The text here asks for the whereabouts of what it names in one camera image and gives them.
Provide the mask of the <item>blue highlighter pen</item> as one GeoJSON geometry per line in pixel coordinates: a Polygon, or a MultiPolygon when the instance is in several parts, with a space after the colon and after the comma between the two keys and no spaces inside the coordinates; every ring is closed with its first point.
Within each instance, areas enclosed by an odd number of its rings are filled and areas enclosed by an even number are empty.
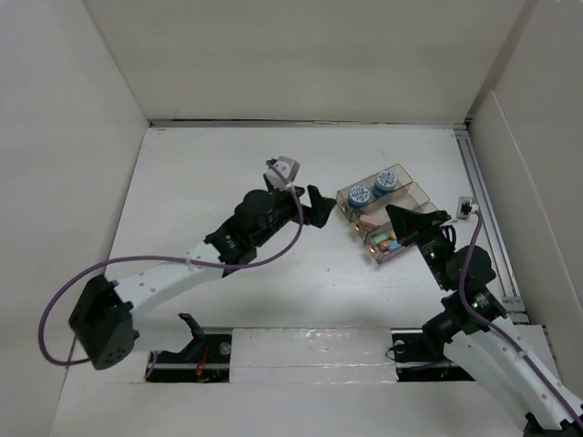
{"type": "Polygon", "coordinates": [[[397,251],[398,249],[400,249],[402,247],[402,245],[400,244],[400,242],[398,240],[392,240],[392,245],[389,249],[390,252],[394,252],[397,251]]]}

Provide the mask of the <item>pink mini stapler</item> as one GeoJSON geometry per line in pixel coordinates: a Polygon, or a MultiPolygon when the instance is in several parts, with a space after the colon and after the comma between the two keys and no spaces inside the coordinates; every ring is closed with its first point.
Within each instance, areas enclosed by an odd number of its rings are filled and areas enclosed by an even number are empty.
{"type": "Polygon", "coordinates": [[[383,222],[380,219],[369,216],[369,215],[361,215],[359,217],[359,220],[366,227],[373,228],[373,229],[379,228],[380,226],[383,225],[383,222]]]}

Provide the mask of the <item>blue round jar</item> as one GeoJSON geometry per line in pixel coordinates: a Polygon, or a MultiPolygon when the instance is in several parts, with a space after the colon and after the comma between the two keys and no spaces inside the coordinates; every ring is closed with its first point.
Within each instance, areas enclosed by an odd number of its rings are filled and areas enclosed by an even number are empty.
{"type": "Polygon", "coordinates": [[[390,170],[383,170],[376,175],[372,193],[376,198],[385,196],[395,190],[398,177],[390,170]]]}
{"type": "Polygon", "coordinates": [[[347,196],[347,203],[351,208],[360,209],[371,201],[371,190],[365,185],[358,184],[350,187],[347,196]]]}

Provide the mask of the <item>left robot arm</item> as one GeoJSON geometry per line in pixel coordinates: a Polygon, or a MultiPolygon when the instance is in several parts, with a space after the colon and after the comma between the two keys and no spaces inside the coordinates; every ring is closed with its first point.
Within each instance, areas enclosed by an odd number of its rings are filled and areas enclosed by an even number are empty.
{"type": "Polygon", "coordinates": [[[138,319],[178,295],[254,264],[257,250],[289,222],[321,229],[335,201],[315,186],[294,191],[254,189],[233,215],[180,259],[117,281],[90,279],[69,317],[69,326],[98,370],[124,360],[139,334],[138,319]]]}

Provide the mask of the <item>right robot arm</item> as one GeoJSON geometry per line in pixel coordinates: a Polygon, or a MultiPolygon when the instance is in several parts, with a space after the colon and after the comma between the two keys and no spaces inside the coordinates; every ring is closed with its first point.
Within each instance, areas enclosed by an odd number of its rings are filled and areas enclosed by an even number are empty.
{"type": "Polygon", "coordinates": [[[468,245],[455,246],[451,216],[389,205],[397,240],[415,246],[441,290],[444,309],[421,329],[426,355],[448,360],[487,390],[526,436],[579,436],[582,400],[524,343],[501,302],[487,285],[496,276],[489,254],[476,244],[484,219],[477,218],[468,245]]]}

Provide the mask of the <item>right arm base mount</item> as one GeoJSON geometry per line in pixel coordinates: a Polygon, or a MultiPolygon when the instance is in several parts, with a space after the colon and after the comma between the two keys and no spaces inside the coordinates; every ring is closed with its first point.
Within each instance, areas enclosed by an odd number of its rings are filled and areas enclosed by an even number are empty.
{"type": "Polygon", "coordinates": [[[474,380],[457,364],[431,351],[424,343],[424,334],[420,329],[393,330],[391,339],[385,357],[394,363],[398,382],[474,380]]]}

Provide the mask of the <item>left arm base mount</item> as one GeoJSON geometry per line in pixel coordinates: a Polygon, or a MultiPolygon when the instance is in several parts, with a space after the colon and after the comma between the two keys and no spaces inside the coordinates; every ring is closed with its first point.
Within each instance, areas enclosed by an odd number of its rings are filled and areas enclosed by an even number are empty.
{"type": "Polygon", "coordinates": [[[151,351],[144,380],[151,383],[224,383],[230,381],[233,328],[204,329],[189,314],[179,318],[191,339],[180,351],[151,351]]]}

